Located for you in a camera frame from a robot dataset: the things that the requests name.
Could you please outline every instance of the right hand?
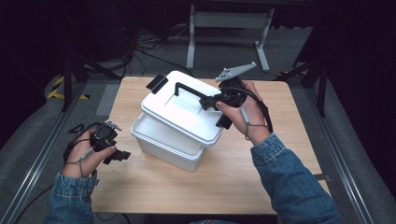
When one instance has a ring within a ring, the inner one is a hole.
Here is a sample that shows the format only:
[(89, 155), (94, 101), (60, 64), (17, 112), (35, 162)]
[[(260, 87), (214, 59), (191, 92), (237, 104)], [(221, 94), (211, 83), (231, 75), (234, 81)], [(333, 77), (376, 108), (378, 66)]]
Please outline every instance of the right hand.
[[(242, 81), (245, 89), (252, 91), (260, 100), (259, 93), (254, 87), (254, 83), (252, 81)], [(265, 138), (270, 135), (267, 127), (264, 126), (251, 126), (247, 125), (242, 117), (241, 108), (232, 107), (224, 104), (223, 102), (218, 101), (216, 103), (216, 107), (221, 111), (225, 116), (227, 116), (230, 120), (233, 121), (233, 125), (235, 128), (242, 134), (247, 134), (247, 138), (252, 142), (254, 146), (258, 145)], [(256, 101), (253, 100), (250, 96), (247, 96), (246, 101), (243, 103), (243, 107), (247, 111), (247, 115), (250, 120), (250, 124), (253, 125), (266, 125), (264, 116), (262, 115), (262, 111), (257, 105)]]

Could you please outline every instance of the left hand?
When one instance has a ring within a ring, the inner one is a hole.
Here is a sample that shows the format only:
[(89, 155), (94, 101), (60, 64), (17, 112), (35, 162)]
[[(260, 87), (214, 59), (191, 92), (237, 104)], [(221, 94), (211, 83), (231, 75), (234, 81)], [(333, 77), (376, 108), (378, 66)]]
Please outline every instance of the left hand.
[(96, 170), (97, 166), (105, 158), (111, 156), (115, 151), (116, 147), (107, 147), (99, 152), (92, 151), (84, 160), (79, 161), (81, 156), (90, 150), (90, 136), (94, 132), (94, 129), (89, 129), (76, 141), (78, 142), (73, 150), (70, 152), (69, 158), (67, 159), (66, 166), (62, 171), (63, 175), (67, 175), (74, 178), (86, 178), (93, 171)]

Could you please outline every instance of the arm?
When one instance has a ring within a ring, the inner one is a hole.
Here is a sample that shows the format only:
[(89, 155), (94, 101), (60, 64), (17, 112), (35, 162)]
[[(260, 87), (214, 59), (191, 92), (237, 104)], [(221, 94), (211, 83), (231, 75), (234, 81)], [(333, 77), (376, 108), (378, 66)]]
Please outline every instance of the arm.
[[(261, 100), (253, 82), (245, 88)], [(339, 223), (340, 215), (327, 192), (304, 167), (299, 158), (274, 133), (265, 127), (265, 119), (249, 96), (243, 104), (250, 119), (247, 125), (240, 108), (217, 102), (217, 108), (229, 117), (236, 129), (253, 144), (253, 164), (272, 199), (272, 206), (284, 223)]]
[(96, 167), (114, 153), (114, 147), (102, 151), (92, 151), (79, 161), (90, 148), (88, 130), (71, 151), (62, 173), (55, 177), (49, 195), (49, 211), (43, 223), (93, 223), (91, 195), (96, 185)]

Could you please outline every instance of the gray carpet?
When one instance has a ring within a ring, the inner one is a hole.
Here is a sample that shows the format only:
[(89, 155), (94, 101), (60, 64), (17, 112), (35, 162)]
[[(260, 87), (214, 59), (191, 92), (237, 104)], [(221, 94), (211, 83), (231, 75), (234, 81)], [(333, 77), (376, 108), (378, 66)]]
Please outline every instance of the gray carpet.
[[(264, 50), (271, 68), (270, 73), (263, 73), (253, 42), (260, 36), (260, 31), (243, 30), (224, 32), (218, 29), (203, 29), (197, 32), (194, 69), (190, 71), (195, 77), (214, 78), (224, 67), (235, 67), (246, 63), (256, 62), (254, 69), (241, 76), (243, 79), (272, 80), (279, 72), (289, 71), (300, 48), (310, 33), (310, 29), (271, 29), (264, 45)], [(160, 49), (146, 51), (155, 57), (165, 59), (167, 63), (155, 58), (135, 53), (135, 57), (125, 70), (114, 71), (125, 76), (148, 76), (168, 74), (173, 70), (189, 73), (183, 66), (186, 63), (188, 40), (186, 35), (180, 35), (177, 41), (169, 40)], [(313, 148), (317, 154), (319, 164), (324, 174), (332, 178), (329, 188), (340, 209), (342, 223), (361, 223), (357, 212), (350, 201), (343, 180), (336, 169), (325, 135), (315, 116), (315, 108), (308, 102), (306, 90), (298, 85), (300, 77), (289, 80), (290, 89), (304, 126), (308, 132)], [(48, 94), (54, 80), (49, 83), (45, 94)], [(59, 130), (59, 137), (55, 140), (44, 169), (37, 179), (32, 191), (28, 193), (27, 203), (32, 201), (43, 189), (50, 186), (57, 172), (63, 167), (62, 155), (67, 143), (73, 137), (68, 131), (80, 123), (89, 124), (108, 118), (115, 94), (120, 82), (111, 80), (101, 74), (92, 75), (85, 85), (83, 93), (89, 94), (89, 100), (77, 100), (66, 120)], [(47, 103), (34, 113), (9, 139), (0, 151), (0, 214), (4, 214), (11, 204), (24, 177), (35, 162), (41, 148), (47, 141), (47, 136), (53, 131), (57, 118), (62, 113), (63, 100), (48, 99)], [(340, 105), (335, 92), (330, 86), (326, 95), (326, 120), (332, 130), (337, 144), (342, 149), (346, 163), (353, 174), (356, 185), (361, 191), (374, 223), (396, 223), (396, 205), (393, 197), (376, 173), (367, 158), (358, 137), (353, 131), (343, 107)], [(48, 193), (41, 196), (23, 214), (20, 223), (39, 223), (47, 211)], [(126, 223), (122, 215), (99, 214), (97, 223)], [(143, 214), (127, 215), (132, 223), (144, 223)]]

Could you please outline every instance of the wooden table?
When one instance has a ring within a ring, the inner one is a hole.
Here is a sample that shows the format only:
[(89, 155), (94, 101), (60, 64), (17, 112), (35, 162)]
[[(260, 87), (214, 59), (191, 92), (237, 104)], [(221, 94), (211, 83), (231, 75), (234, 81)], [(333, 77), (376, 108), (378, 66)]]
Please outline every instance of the wooden table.
[[(251, 143), (234, 126), (206, 149), (193, 173), (142, 151), (130, 128), (142, 113), (152, 77), (125, 77), (109, 119), (119, 125), (117, 147), (131, 152), (127, 161), (98, 167), (101, 185), (92, 195), (94, 212), (137, 214), (275, 214), (253, 166)], [(202, 81), (218, 84), (212, 79)], [(284, 82), (255, 81), (269, 108), (275, 133), (313, 173), (321, 174), (314, 150)], [(320, 181), (328, 192), (325, 181)]]

